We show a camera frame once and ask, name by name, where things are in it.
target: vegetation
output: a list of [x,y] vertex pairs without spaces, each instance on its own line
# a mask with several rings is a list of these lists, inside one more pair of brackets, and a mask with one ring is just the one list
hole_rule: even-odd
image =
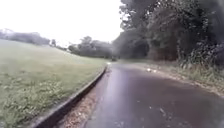
[[103,41],[92,40],[87,36],[81,39],[81,44],[69,46],[71,53],[98,58],[110,58],[112,56],[111,44]]
[[12,30],[0,30],[0,39],[31,43],[36,45],[48,45],[50,40],[41,37],[39,33],[18,33]]
[[0,127],[24,127],[93,79],[104,60],[0,40]]
[[113,42],[117,56],[165,61],[167,66],[172,61],[175,63],[173,67],[182,75],[191,79],[196,77],[205,83],[209,80],[213,85],[220,84],[223,79],[220,69],[224,66],[223,2],[121,2],[121,28],[124,32]]

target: curb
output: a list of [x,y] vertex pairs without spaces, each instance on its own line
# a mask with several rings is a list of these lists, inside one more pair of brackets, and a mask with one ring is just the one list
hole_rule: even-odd
[[54,127],[60,120],[64,118],[68,112],[71,111],[73,107],[77,105],[77,103],[91,91],[92,88],[98,83],[98,81],[103,77],[106,72],[107,67],[103,69],[103,71],[97,75],[91,82],[85,85],[78,92],[72,94],[68,99],[61,104],[59,104],[56,108],[52,108],[49,110],[44,116],[37,118],[36,121],[31,123],[28,128],[52,128]]

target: tree canopy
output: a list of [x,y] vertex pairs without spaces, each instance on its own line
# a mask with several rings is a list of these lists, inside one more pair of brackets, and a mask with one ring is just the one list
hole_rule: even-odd
[[212,64],[224,51],[220,0],[121,0],[123,33],[113,42],[124,57],[148,45],[148,57]]

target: asphalt road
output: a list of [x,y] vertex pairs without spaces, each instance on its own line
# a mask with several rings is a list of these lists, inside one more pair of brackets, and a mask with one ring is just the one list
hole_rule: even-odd
[[114,64],[85,128],[224,128],[224,100],[192,85]]

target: green lawn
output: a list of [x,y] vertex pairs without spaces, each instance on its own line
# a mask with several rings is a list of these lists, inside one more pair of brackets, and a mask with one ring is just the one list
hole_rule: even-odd
[[0,127],[23,127],[92,80],[105,60],[0,40]]

